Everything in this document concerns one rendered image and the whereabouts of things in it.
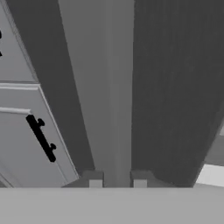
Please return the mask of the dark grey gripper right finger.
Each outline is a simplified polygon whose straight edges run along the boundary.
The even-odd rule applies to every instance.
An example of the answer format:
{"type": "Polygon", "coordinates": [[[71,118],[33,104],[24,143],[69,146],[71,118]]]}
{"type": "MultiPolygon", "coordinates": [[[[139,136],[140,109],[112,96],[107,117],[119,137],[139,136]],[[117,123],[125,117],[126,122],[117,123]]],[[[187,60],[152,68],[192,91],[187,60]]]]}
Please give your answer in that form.
{"type": "Polygon", "coordinates": [[[131,171],[130,186],[134,188],[173,187],[172,184],[155,178],[151,171],[131,171]]]}

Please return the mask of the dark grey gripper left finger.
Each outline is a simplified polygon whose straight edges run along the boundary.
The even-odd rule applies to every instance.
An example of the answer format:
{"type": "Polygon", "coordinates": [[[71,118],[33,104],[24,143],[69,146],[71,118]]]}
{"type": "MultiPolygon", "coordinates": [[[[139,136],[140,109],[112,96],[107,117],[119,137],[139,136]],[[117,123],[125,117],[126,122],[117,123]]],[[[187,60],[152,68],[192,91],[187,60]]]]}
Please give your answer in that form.
{"type": "Polygon", "coordinates": [[[103,188],[104,173],[102,171],[84,171],[80,177],[64,185],[64,188],[103,188]]]}

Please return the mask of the dark grey fridge door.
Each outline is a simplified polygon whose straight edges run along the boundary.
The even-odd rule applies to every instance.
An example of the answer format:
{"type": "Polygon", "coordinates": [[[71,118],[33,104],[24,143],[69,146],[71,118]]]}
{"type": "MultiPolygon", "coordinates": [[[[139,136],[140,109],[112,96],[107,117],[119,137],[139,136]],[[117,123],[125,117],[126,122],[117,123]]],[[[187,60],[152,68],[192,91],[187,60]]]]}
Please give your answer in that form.
{"type": "Polygon", "coordinates": [[[224,0],[135,0],[131,167],[191,187],[224,121],[224,0]]]}

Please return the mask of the white cupboard door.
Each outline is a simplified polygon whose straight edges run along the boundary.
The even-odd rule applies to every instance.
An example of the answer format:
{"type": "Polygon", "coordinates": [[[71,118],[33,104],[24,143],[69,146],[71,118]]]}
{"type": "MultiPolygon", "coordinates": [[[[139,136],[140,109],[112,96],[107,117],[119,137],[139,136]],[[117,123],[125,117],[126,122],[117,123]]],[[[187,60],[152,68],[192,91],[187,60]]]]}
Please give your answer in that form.
{"type": "Polygon", "coordinates": [[[0,83],[0,180],[9,187],[62,187],[79,178],[39,84],[0,83]],[[51,163],[28,115],[45,122],[42,132],[57,149],[51,163]]]}
{"type": "Polygon", "coordinates": [[[0,0],[0,81],[39,82],[6,0],[0,0]]]}

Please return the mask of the dark grey cabinet side panel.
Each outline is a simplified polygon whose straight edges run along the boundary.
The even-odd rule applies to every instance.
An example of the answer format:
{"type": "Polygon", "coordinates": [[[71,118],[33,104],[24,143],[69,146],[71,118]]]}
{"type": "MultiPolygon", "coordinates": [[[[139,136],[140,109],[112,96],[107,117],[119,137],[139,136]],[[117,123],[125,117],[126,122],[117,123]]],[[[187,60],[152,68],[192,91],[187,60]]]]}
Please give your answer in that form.
{"type": "Polygon", "coordinates": [[[95,168],[58,0],[5,0],[76,171],[95,168]]]}

